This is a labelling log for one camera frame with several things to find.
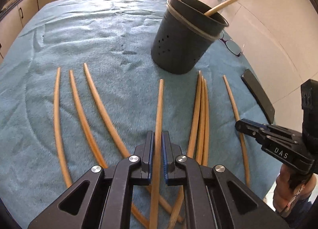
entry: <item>black cup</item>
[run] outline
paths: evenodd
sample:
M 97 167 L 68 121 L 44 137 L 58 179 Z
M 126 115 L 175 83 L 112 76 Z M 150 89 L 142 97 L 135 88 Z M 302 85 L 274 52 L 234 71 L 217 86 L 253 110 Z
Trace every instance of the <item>black cup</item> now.
M 188 22 L 211 37 L 217 37 L 228 22 L 219 14 L 204 15 L 211 9 L 199 0 L 171 0 L 171 7 Z M 167 9 L 151 48 L 153 61 L 173 74 L 189 72 L 215 39 L 196 33 Z

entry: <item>cabinet handle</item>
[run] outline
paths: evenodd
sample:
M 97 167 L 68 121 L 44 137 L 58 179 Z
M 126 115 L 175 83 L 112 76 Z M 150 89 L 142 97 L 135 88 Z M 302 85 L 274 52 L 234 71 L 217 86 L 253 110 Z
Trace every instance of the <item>cabinet handle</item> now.
M 22 14 L 21 19 L 23 19 L 23 11 L 22 11 L 22 8 L 19 8 L 19 10 L 21 10 L 21 14 Z

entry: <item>black phone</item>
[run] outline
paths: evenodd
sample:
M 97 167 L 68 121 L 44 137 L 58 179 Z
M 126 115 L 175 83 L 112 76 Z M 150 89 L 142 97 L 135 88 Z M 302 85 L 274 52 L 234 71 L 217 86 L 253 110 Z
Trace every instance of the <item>black phone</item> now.
M 261 107 L 268 122 L 272 124 L 274 122 L 275 109 L 254 74 L 247 69 L 242 75 L 242 80 Z

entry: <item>blue tablecloth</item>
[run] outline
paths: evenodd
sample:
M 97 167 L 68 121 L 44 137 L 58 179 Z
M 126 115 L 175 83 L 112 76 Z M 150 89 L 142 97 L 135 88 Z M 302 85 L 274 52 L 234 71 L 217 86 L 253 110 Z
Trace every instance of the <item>blue tablecloth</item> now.
M 150 48 L 166 9 L 166 0 L 58 0 L 46 5 L 24 27 L 0 66 L 0 197 L 13 218 L 28 224 L 66 190 L 53 133 L 53 91 L 61 67 L 60 115 L 68 167 L 76 181 L 96 160 L 74 106 L 69 69 L 93 135 L 109 166 L 121 155 L 91 96 L 86 62 L 101 99 L 128 150 L 155 130 L 158 81 L 165 80 L 163 129 L 186 153 L 198 70 L 208 82 L 209 166 L 225 165 L 244 181 L 244 167 L 234 115 L 222 75 L 233 91 L 241 118 L 266 123 L 264 114 L 240 76 L 251 68 L 221 41 L 214 42 L 185 75 L 156 66 Z M 251 189 L 261 198 L 270 189 L 280 164 L 245 137 Z M 149 193 L 134 188 L 133 202 L 149 217 Z M 161 182 L 160 192 L 173 206 L 177 187 Z M 169 215 L 159 209 L 159 228 Z M 131 219 L 131 228 L 142 228 Z

